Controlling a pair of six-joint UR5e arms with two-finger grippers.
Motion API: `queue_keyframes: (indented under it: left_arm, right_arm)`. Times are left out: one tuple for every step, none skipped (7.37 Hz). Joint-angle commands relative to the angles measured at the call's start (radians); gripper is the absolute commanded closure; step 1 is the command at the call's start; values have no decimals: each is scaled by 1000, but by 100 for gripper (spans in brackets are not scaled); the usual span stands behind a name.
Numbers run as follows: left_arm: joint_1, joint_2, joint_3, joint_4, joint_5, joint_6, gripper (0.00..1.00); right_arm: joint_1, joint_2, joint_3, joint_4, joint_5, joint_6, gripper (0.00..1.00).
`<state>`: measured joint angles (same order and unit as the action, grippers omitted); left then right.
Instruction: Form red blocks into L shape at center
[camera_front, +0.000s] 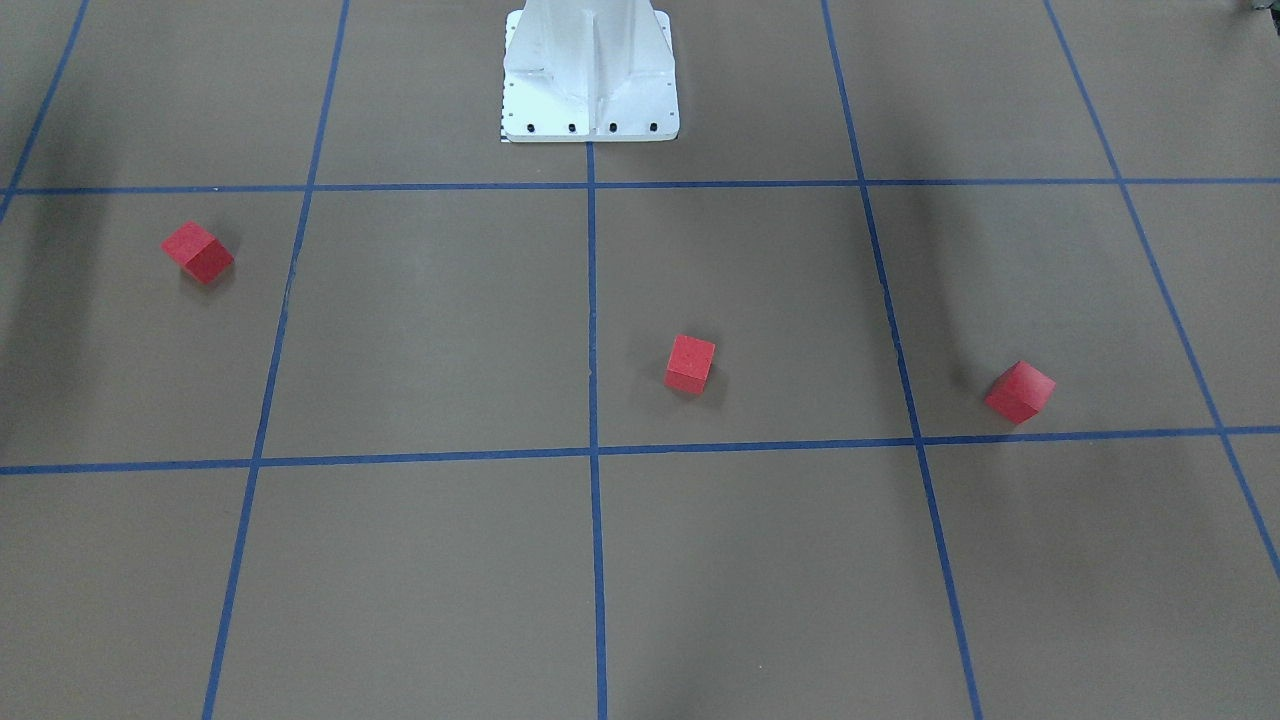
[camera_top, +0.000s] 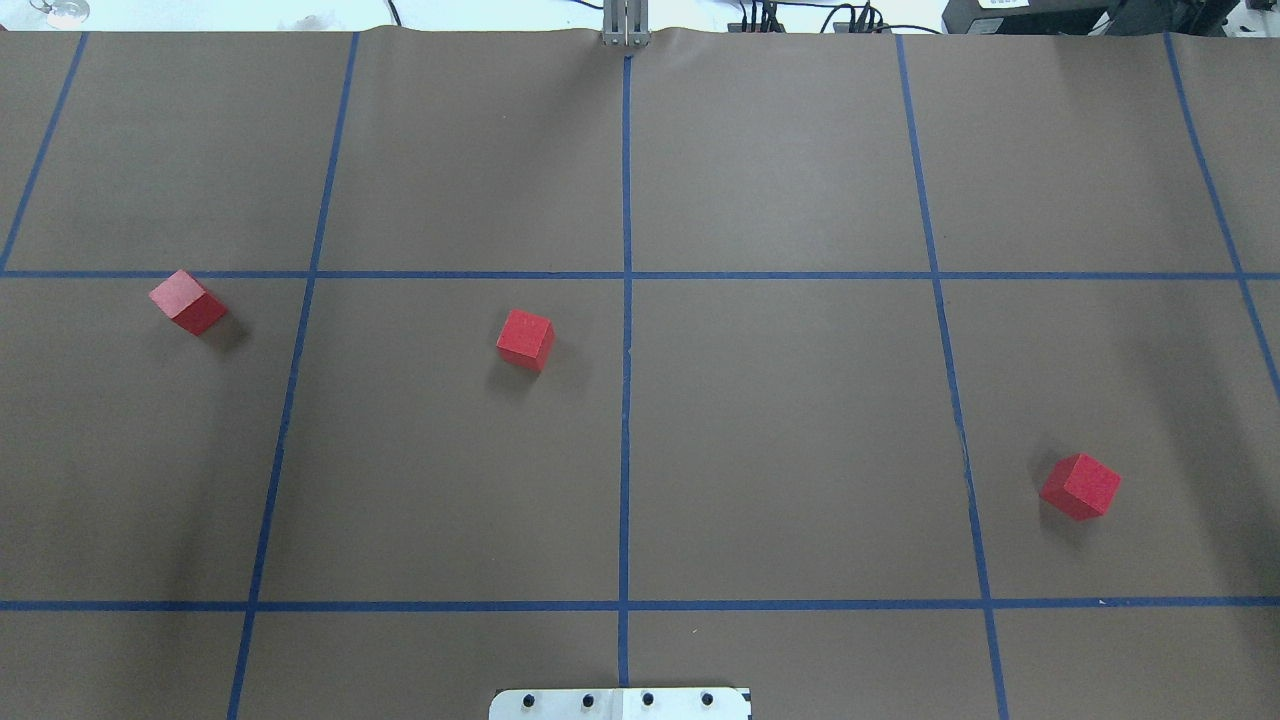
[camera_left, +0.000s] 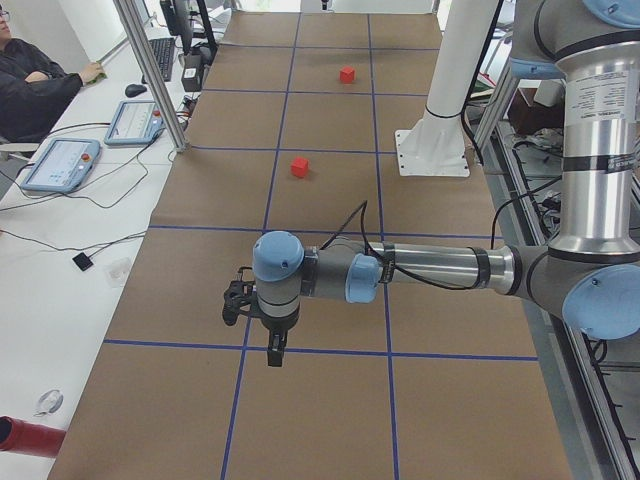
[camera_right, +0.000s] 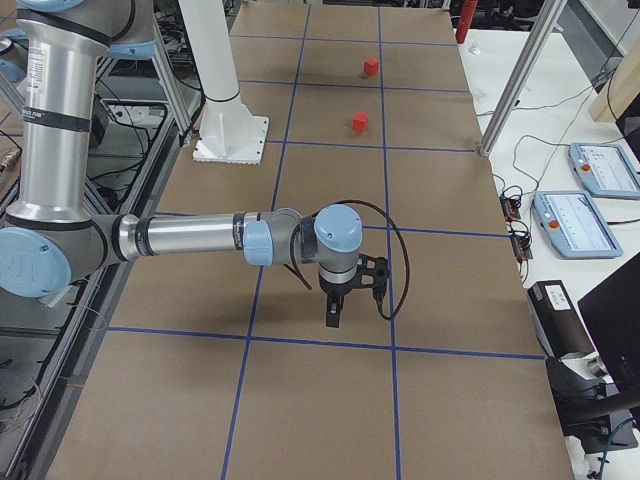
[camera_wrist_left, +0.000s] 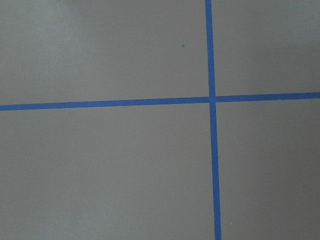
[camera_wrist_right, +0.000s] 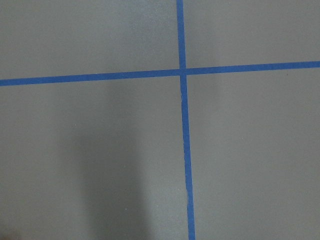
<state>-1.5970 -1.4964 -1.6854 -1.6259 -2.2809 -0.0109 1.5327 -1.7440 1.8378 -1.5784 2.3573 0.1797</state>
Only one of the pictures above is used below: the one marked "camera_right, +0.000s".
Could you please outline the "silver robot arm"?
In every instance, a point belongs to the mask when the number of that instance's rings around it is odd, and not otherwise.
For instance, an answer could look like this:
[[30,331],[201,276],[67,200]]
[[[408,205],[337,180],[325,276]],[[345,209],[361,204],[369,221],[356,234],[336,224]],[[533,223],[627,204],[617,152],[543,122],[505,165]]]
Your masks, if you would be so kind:
[[149,1],[23,1],[29,48],[18,199],[1,231],[1,286],[55,294],[101,267],[161,254],[239,251],[256,266],[318,267],[326,323],[362,284],[362,225],[343,204],[177,219],[92,215],[83,205],[98,60],[155,50]]

